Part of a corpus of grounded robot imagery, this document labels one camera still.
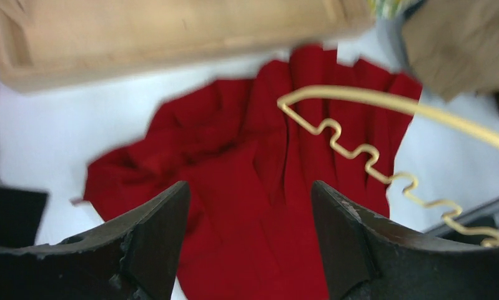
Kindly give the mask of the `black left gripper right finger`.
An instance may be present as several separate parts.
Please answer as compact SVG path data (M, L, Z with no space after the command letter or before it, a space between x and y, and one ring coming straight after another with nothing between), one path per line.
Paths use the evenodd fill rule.
M480 236L414 231L322 181L311 200L330 299L499 299L499 247Z

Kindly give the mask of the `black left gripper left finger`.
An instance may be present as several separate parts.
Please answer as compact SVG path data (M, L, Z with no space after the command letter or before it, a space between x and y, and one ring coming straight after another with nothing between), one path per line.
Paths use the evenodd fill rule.
M0 299L170 299L189 204L180 181L58 244L0 246Z

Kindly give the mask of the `red garment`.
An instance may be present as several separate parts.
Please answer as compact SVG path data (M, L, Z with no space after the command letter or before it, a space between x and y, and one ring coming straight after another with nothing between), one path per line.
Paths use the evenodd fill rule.
M84 199L104 220L150 200L177 181L192 199L177 277L188 299L327 299L310 189L316 180L389 215L384 184L361 154L345 159L331 130L311 135L277 99L310 85L352 86L419 99L403 73L334 50L296 49L249 79L220 79L163 104L143 140L87 169Z

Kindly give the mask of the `yellow wooden hanger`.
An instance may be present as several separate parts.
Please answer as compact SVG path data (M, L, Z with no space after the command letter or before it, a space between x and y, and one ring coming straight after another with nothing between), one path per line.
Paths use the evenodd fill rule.
M402 189L402 195L409 201L418 204L424 209L430 209L439 206L448 207L449 210L444 212L441 216L441 219L445 223L445 225L465 236L483 236L484 238L481 241L481 245L483 247L499 247L499 229L483 226L468 227L456 221L456 218L459 217L463 212L462 207L456 202L449 199L437 199L434 201L426 202L413 195L413 190L418 187L418 179L413 174L409 172L397 172L392 176L386 176L380 171L376 170L374 165L380 159L380 153L375 146L371 144L361 144L355 149L349 151L341 144L339 144L338 140L342 135L342 126L338 121L332 118L325 118L319 123L319 125L314 126L291 108L293 104L306 99L343 100L353 103L376 106L379 108L408 114L409 116L418 114L440 124L448 126L452 129L456 129L499 150L498 133L484 127L480 127L473 121L469 121L456 115L452 115L435 107L420 104L408 97L374 91L370 89L363 89L359 87L311 85L281 96L277 100L277 107L310 134L317 136L327 128L333 129L334 133L329 140L329 146L341 156L347 159L355 159L362 153L369 154L370 158L365 163L364 170L368 175L375 178L377 181L383 184L391 184L398 179L408 180L410 183Z

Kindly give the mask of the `lemon print skirt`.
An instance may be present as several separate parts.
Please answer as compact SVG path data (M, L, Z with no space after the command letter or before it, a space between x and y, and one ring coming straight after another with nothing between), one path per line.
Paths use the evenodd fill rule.
M392 19L415 3L415 0L367 0L372 15L377 19Z

